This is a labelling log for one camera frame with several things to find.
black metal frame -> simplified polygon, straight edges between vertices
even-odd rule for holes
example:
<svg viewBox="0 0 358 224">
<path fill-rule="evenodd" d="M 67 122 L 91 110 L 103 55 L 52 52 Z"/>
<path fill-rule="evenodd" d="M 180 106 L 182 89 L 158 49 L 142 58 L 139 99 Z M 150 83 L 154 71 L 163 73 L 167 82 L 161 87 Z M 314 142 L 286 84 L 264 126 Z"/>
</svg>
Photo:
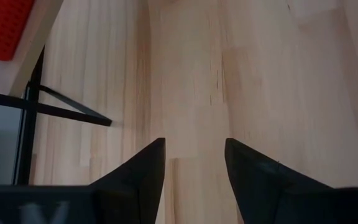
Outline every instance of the black metal frame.
<svg viewBox="0 0 358 224">
<path fill-rule="evenodd" d="M 17 155 L 14 168 L 13 183 L 27 185 L 30 178 L 32 148 L 34 143 L 35 124 L 37 113 L 57 116 L 61 118 L 83 121 L 91 124 L 110 126 L 111 119 L 98 112 L 70 99 L 63 94 L 41 85 L 42 65 L 44 62 L 44 50 L 32 72 L 30 82 L 27 84 L 24 98 L 16 98 L 0 94 L 0 105 L 22 109 L 21 126 L 19 130 Z M 80 112 L 66 110 L 56 106 L 39 103 L 39 92 L 44 91 L 58 100 L 72 106 Z"/>
</svg>

wooden floor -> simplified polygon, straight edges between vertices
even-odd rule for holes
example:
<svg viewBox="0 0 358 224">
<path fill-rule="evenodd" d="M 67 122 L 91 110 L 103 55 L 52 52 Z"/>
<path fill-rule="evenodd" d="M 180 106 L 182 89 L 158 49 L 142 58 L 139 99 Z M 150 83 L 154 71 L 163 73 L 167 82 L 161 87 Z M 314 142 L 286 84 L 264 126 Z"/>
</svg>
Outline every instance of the wooden floor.
<svg viewBox="0 0 358 224">
<path fill-rule="evenodd" d="M 239 223 L 234 137 L 358 186 L 358 0 L 65 0 L 42 83 L 114 124 L 40 114 L 34 184 L 88 184 L 165 137 L 157 223 Z"/>
</svg>

red object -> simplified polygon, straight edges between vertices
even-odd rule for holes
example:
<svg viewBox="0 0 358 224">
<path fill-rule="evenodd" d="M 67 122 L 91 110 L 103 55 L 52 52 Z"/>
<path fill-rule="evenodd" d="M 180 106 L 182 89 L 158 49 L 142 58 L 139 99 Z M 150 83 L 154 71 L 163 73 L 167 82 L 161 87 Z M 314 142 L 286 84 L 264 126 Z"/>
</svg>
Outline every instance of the red object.
<svg viewBox="0 0 358 224">
<path fill-rule="evenodd" d="M 11 60 L 34 0 L 0 0 L 0 60 Z"/>
</svg>

metal bar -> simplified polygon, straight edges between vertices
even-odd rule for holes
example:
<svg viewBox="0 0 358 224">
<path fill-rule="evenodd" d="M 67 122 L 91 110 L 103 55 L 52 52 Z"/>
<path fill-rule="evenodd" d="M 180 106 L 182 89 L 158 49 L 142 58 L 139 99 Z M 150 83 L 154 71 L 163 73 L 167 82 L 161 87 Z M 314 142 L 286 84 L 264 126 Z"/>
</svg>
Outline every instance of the metal bar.
<svg viewBox="0 0 358 224">
<path fill-rule="evenodd" d="M 43 113 L 51 116 L 68 118 L 77 121 L 84 121 L 84 122 L 98 124 L 102 126 L 110 126 L 112 123 L 110 119 L 104 116 L 83 114 L 76 111 L 58 108 L 56 106 L 45 105 L 43 103 L 38 103 L 37 100 L 32 100 L 31 98 L 29 98 L 29 100 L 24 100 L 13 96 L 6 96 L 0 94 L 0 105 L 19 108 L 27 111 L 36 111 L 38 113 Z"/>
<path fill-rule="evenodd" d="M 63 108 L 57 108 L 55 106 L 45 105 L 38 103 L 36 110 L 38 113 L 43 113 L 51 116 L 57 116 L 60 118 L 68 118 L 76 121 L 83 121 L 91 124 L 98 124 L 102 126 L 110 126 L 112 121 L 107 118 L 100 118 L 93 115 L 83 114 L 71 110 L 66 110 Z"/>
<path fill-rule="evenodd" d="M 39 85 L 38 88 L 41 90 L 41 91 L 44 91 L 46 93 L 48 93 L 49 95 L 55 97 L 56 99 L 74 107 L 75 109 L 85 113 L 85 114 L 88 114 L 88 115 L 93 115 L 93 116 L 98 116 L 100 118 L 105 118 L 105 119 L 108 119 L 107 117 L 99 114 L 98 112 L 82 105 L 81 103 L 75 101 L 75 100 L 72 100 L 70 99 L 69 97 L 49 88 L 49 87 L 46 87 L 46 86 L 43 86 L 43 85 Z"/>
<path fill-rule="evenodd" d="M 37 64 L 31 75 L 30 81 L 32 83 L 41 84 L 42 65 L 44 63 L 44 49 L 42 50 Z M 29 85 L 25 89 L 24 100 L 26 102 L 38 102 L 40 92 L 36 88 L 31 88 Z M 32 149 L 35 136 L 35 124 L 37 122 L 37 110 L 34 103 L 29 104 L 26 110 L 22 112 L 23 132 L 19 133 L 19 145 L 17 148 L 17 156 L 15 161 L 14 183 L 16 185 L 28 185 L 31 172 Z"/>
</svg>

black object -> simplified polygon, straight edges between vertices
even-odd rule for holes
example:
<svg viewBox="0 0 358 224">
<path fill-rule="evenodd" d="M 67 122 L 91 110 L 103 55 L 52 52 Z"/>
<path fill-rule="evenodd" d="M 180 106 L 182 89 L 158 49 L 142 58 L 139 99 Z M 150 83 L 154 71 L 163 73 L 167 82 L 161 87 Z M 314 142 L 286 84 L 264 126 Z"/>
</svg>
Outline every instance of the black object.
<svg viewBox="0 0 358 224">
<path fill-rule="evenodd" d="M 29 99 L 27 99 L 27 98 L 21 99 L 21 98 L 16 98 L 13 96 L 6 96 L 6 95 L 0 94 L 0 105 L 1 106 L 9 106 L 9 107 L 13 107 L 13 108 L 19 108 L 22 110 L 33 111 L 34 113 L 43 113 L 43 114 L 47 114 L 47 115 L 51 115 L 51 116 L 68 118 L 68 119 L 73 119 L 73 120 L 77 120 L 77 121 L 84 121 L 84 122 L 103 125 L 103 126 L 111 125 L 112 121 L 109 118 L 91 110 L 90 108 L 88 108 L 88 107 L 46 87 L 46 86 L 41 85 L 40 77 L 42 74 L 43 60 L 44 60 L 44 50 L 42 51 L 42 53 L 37 61 L 37 64 L 34 68 L 32 80 L 27 85 L 27 87 L 29 87 L 29 85 L 30 85 L 31 88 L 34 88 L 37 90 L 36 95 L 30 96 Z M 58 108 L 56 106 L 45 105 L 43 103 L 38 103 L 39 91 L 44 91 L 44 92 L 52 95 L 53 97 L 57 98 L 58 100 L 74 107 L 75 109 L 77 109 L 83 113 Z"/>
<path fill-rule="evenodd" d="M 358 189 L 332 189 L 236 141 L 227 171 L 241 215 L 255 223 L 358 223 Z"/>
<path fill-rule="evenodd" d="M 164 173 L 157 139 L 89 186 L 0 186 L 0 223 L 155 223 Z"/>
<path fill-rule="evenodd" d="M 24 92 L 24 99 L 38 102 L 40 91 L 32 86 L 41 85 L 42 67 L 44 64 L 44 52 L 42 49 L 40 57 L 32 71 L 30 82 Z M 17 149 L 14 163 L 14 176 L 12 183 L 16 185 L 28 185 L 31 171 L 32 149 L 34 145 L 35 125 L 37 123 L 37 111 L 22 110 L 19 136 L 17 138 Z"/>
</svg>

